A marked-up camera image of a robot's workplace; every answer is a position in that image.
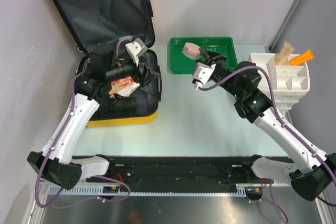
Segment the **pink round cosmetic jar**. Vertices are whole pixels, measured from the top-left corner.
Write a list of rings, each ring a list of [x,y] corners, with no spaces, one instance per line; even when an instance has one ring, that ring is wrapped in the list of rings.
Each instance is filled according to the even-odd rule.
[[[201,52],[199,49],[200,46],[191,42],[186,42],[182,49],[182,54],[189,59],[198,60],[201,57]]]

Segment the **floral cloth pouch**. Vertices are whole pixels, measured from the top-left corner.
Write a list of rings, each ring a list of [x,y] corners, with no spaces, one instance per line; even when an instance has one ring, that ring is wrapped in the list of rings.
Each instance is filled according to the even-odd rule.
[[[116,96],[129,97],[140,84],[134,81],[130,76],[111,82],[111,90],[109,96],[111,98]]]

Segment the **yellow Pikachu hard-shell suitcase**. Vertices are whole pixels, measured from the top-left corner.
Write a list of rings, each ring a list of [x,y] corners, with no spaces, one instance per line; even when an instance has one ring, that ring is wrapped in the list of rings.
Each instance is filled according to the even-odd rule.
[[[130,76],[138,80],[138,66],[125,45],[140,38],[148,50],[150,73],[160,73],[152,50],[155,34],[149,0],[52,0],[65,25],[84,53],[78,72],[99,79],[111,90],[111,82]]]

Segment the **beige cosmetic tube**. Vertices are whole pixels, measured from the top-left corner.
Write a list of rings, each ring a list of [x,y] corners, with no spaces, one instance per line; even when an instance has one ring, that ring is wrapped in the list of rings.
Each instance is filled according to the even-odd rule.
[[[294,50],[295,47],[285,40],[279,54],[275,57],[275,64],[283,65]]]

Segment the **white plastic drawer organizer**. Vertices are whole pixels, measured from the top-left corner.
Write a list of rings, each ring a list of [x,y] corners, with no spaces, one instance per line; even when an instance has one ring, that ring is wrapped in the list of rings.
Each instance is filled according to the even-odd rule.
[[[275,53],[251,53],[248,60],[268,74],[273,87],[275,103],[281,114],[286,114],[310,90],[310,75],[307,63],[292,66],[291,54],[282,65],[275,64]]]

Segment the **orange cosmetic tube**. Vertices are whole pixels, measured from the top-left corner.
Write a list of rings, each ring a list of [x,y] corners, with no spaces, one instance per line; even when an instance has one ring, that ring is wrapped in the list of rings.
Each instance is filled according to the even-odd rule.
[[[298,65],[301,65],[307,61],[310,61],[314,59],[314,54],[313,52],[311,51],[311,49],[308,49],[306,52],[304,52],[303,54],[291,59],[289,61],[289,64],[291,66],[298,66]]]

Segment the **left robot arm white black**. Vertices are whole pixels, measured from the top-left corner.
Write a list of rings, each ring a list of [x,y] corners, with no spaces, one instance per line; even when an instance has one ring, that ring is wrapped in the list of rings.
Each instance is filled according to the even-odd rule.
[[[74,159],[72,153],[85,127],[103,127],[152,122],[161,101],[162,79],[157,77],[144,90],[130,97],[109,96],[105,82],[81,72],[75,77],[71,101],[53,136],[40,152],[30,152],[27,161],[37,180],[47,180],[70,190],[82,179],[115,178],[115,161],[97,154]]]

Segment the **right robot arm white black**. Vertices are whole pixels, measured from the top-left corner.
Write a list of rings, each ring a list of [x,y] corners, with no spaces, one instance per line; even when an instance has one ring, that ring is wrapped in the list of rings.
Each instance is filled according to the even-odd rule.
[[[259,178],[273,179],[290,185],[307,201],[319,198],[335,183],[335,153],[327,154],[312,144],[279,112],[274,93],[266,95],[258,89],[261,78],[265,77],[272,90],[271,79],[263,68],[243,61],[232,72],[225,66],[225,56],[204,48],[199,52],[193,73],[195,88],[226,90],[235,98],[238,115],[267,133],[292,160],[286,163],[253,155],[243,163],[243,179],[249,183]]]

